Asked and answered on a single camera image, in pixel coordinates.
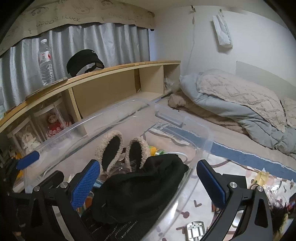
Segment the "wooden shelf unit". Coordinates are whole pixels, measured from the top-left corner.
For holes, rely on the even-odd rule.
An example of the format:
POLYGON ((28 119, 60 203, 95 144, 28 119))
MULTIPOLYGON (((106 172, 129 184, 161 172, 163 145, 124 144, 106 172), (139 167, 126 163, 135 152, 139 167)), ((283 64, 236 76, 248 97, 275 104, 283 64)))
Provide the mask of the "wooden shelf unit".
POLYGON ((161 98, 177 85, 179 75, 180 61, 164 60, 123 64, 63 78, 27 97, 1 120, 1 160, 8 155, 25 155, 21 136, 26 131, 41 143, 38 151, 62 152, 99 128, 94 121, 82 124, 81 120, 130 98, 161 98), (48 138, 47 120, 52 114, 59 118, 63 130, 48 138))

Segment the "grey beige quilted duvet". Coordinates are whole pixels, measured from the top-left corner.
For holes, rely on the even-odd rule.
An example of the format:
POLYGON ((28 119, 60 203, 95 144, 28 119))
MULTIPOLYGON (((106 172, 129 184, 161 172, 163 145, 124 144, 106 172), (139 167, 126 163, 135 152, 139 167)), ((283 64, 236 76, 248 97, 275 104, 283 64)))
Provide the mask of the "grey beige quilted duvet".
POLYGON ((180 87, 196 106, 233 120, 253 141, 295 157, 295 128, 273 91, 220 69, 181 76, 180 87))

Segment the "clear water bottle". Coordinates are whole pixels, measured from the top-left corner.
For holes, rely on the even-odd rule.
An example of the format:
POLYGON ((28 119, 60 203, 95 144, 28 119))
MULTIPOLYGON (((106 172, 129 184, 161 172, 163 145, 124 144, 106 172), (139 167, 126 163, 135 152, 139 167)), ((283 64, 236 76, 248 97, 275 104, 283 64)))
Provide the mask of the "clear water bottle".
POLYGON ((42 39, 40 41, 38 61, 42 84, 44 86, 52 84, 55 81, 55 77, 52 66, 51 50, 48 46, 47 39, 42 39))

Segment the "right fluffy beige slipper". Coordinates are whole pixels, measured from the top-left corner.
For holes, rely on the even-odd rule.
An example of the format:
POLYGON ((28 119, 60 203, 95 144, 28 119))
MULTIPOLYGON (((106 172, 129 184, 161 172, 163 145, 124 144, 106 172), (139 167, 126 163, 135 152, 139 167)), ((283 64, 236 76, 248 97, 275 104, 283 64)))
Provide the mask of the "right fluffy beige slipper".
POLYGON ((131 172, 143 168, 147 158, 151 156, 148 143, 143 137, 133 138, 125 151, 125 163, 131 172))

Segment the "red dressed doll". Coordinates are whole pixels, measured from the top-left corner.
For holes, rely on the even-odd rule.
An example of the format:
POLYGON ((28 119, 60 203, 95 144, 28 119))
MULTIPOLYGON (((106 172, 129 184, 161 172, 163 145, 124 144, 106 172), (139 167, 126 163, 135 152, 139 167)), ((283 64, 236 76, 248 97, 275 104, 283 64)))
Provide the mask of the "red dressed doll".
POLYGON ((62 123, 59 121, 59 118, 55 114, 52 114, 48 117, 47 123, 48 123, 48 130, 47 130, 48 138, 53 137, 54 135, 56 135, 57 133, 63 130, 62 123))

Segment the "beige pillow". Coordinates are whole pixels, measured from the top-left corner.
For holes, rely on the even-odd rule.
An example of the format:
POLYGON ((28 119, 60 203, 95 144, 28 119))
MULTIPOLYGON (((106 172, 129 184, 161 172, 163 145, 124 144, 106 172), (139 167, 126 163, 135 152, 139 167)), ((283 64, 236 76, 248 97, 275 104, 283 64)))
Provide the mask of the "beige pillow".
POLYGON ((288 97, 284 97, 281 100, 281 104, 285 111, 287 124, 292 128, 296 128, 296 101, 288 97))

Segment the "clear plastic storage bin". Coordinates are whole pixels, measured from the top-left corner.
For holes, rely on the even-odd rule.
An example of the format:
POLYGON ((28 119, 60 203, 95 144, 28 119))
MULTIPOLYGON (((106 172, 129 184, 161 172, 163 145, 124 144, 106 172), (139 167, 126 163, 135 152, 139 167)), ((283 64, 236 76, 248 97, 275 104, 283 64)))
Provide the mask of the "clear plastic storage bin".
POLYGON ((153 228, 144 236, 144 240, 165 240, 168 237, 185 240, 183 234, 176 232, 174 225, 182 216, 186 222, 193 219, 187 207, 194 191, 200 186, 196 164, 206 159, 212 148, 210 130, 182 113, 143 99, 118 103, 81 120, 81 123, 89 124, 92 121, 99 128, 66 150, 42 153, 36 149, 40 154, 39 160, 24 170, 25 192, 31 193, 37 184, 56 170, 63 172, 65 181, 82 171, 94 159, 96 147, 110 131, 122 133, 124 146, 133 138, 143 137, 158 151, 178 153, 189 166, 177 193, 153 228))

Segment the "fluffy beige slipper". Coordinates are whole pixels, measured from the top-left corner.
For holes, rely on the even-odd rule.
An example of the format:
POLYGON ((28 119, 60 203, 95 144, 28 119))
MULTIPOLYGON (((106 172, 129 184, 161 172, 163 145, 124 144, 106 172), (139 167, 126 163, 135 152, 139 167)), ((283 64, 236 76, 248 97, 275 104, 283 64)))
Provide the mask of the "fluffy beige slipper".
POLYGON ((123 137, 120 131, 113 130, 103 136, 95 150, 95 159, 99 161, 105 174, 110 175, 122 151, 123 137))
POLYGON ((151 156, 148 143, 143 137, 133 138, 125 151, 125 163, 131 172, 143 168, 147 158, 151 156))

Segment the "black visor cap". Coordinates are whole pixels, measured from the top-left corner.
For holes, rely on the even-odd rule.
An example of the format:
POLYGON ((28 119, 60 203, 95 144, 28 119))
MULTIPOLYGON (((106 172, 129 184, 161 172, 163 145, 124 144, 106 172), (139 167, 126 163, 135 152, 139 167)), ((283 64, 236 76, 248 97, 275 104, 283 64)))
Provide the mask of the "black visor cap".
POLYGON ((87 65, 93 64, 88 68, 85 73, 92 72, 96 68, 104 69, 105 66, 103 62, 99 59, 95 51, 90 49, 84 49, 75 53, 67 62, 66 69, 71 77, 77 76, 78 72, 82 70, 87 65))

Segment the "left fluffy beige slipper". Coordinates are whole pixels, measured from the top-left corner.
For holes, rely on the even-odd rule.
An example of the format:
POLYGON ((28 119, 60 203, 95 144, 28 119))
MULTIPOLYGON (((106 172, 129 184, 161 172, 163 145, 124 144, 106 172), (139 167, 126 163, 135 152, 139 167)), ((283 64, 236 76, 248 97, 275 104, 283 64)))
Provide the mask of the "left fluffy beige slipper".
POLYGON ((95 159, 99 161, 105 174, 110 175, 122 151, 123 137, 120 131, 113 130, 103 136, 95 150, 95 159))

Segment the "black knit garment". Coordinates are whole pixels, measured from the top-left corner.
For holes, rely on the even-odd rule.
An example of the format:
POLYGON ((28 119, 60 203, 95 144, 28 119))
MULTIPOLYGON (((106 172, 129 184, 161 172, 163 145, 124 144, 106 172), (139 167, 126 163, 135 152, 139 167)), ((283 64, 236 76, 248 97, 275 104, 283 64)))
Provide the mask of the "black knit garment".
POLYGON ((149 157, 141 169, 111 176, 96 188, 81 219, 95 240, 141 240, 188 169, 176 154, 149 157))

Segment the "white wall pouch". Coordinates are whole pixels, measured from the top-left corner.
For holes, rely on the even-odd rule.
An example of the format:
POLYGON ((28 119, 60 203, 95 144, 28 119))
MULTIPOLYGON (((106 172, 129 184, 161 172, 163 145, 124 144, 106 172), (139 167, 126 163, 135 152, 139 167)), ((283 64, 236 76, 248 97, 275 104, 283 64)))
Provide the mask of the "white wall pouch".
POLYGON ((233 43, 231 35, 224 19, 222 9, 219 9, 219 13, 213 16, 213 24, 219 45, 224 48, 232 49, 233 43))

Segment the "brown paper valance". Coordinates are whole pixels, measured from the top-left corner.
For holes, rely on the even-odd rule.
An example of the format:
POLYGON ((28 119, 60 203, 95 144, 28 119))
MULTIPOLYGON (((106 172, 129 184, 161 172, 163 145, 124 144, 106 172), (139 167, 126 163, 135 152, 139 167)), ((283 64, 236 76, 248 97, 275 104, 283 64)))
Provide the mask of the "brown paper valance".
POLYGON ((1 54, 28 37, 63 26, 119 23, 154 29, 154 13, 121 1, 34 1, 20 14, 1 42, 1 54))

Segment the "yellow liquid bottle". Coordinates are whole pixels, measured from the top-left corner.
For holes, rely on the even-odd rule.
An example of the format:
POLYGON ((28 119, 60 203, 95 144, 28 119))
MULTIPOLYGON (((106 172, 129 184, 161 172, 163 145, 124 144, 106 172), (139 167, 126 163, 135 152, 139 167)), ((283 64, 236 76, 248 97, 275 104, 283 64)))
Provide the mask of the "yellow liquid bottle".
POLYGON ((257 173, 254 180, 251 182, 251 189, 254 189, 255 186, 261 186, 263 187, 269 179, 269 172, 260 171, 257 173))

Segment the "white dressed doll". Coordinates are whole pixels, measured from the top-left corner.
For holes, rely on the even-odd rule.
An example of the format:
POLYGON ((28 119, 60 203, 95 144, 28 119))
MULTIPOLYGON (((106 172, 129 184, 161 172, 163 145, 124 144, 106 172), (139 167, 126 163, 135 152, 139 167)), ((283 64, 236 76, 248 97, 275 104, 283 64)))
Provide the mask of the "white dressed doll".
POLYGON ((28 155, 31 153, 36 147, 38 147, 41 143, 33 137, 30 132, 26 132, 22 135, 23 149, 25 150, 25 154, 28 155))

